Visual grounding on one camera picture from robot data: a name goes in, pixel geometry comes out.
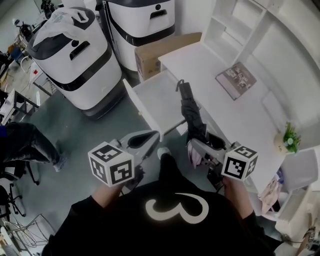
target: person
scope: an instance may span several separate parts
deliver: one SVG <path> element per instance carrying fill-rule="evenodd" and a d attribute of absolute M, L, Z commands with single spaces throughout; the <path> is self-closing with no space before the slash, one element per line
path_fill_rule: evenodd
<path fill-rule="evenodd" d="M 11 122 L 0 126 L 0 163 L 23 160 L 52 163 L 57 172 L 67 158 L 31 123 Z"/>
<path fill-rule="evenodd" d="M 225 197 L 197 188 L 160 148 L 158 181 L 120 196 L 123 185 L 102 185 L 72 205 L 43 256 L 274 255 L 244 185 L 225 179 Z"/>

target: bag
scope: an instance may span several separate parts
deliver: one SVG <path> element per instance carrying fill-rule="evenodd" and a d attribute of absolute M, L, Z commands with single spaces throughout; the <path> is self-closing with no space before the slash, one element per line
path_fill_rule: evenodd
<path fill-rule="evenodd" d="M 52 38 L 60 34 L 64 34 L 67 38 L 73 40 L 85 41 L 87 39 L 85 30 L 74 26 L 72 18 L 80 23 L 89 21 L 83 10 L 66 7 L 59 8 L 52 13 L 51 18 L 40 28 L 33 42 L 33 47 L 40 44 L 46 38 Z"/>

